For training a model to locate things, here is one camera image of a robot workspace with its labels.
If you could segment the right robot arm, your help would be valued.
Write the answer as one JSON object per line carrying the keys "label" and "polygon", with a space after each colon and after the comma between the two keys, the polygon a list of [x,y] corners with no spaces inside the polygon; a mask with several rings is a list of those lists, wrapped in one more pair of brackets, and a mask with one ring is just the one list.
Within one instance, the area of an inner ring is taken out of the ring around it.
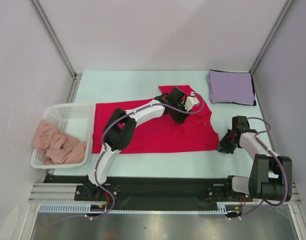
{"label": "right robot arm", "polygon": [[241,194],[260,199],[272,206],[280,206],[292,197],[292,160],[271,150],[260,138],[263,131],[250,128],[250,118],[232,117],[232,128],[220,140],[217,151],[233,154],[237,148],[244,149],[253,160],[249,177],[228,176],[224,197],[236,200]]}

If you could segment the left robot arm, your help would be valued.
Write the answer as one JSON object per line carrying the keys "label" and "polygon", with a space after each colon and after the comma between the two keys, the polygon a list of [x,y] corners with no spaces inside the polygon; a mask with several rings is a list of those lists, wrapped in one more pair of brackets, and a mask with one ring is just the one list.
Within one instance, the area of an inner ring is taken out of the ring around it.
{"label": "left robot arm", "polygon": [[170,93],[159,95],[139,107],[117,108],[103,129],[99,157],[84,184],[86,194],[93,200],[102,197],[101,185],[105,183],[117,155],[130,145],[137,127],[164,115],[170,115],[175,123],[182,124],[199,103],[195,92],[186,95],[174,87]]}

